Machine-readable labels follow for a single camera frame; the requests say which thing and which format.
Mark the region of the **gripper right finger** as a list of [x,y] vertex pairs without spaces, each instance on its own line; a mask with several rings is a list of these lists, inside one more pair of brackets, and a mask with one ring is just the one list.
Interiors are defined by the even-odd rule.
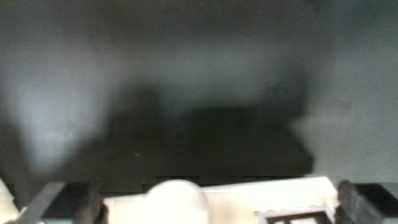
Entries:
[[378,183],[337,185],[334,224],[398,224],[398,198]]

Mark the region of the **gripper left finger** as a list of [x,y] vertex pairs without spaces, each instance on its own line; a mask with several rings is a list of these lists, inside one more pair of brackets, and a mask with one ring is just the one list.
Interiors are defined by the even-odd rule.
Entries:
[[16,224],[108,224],[98,182],[50,182],[14,220]]

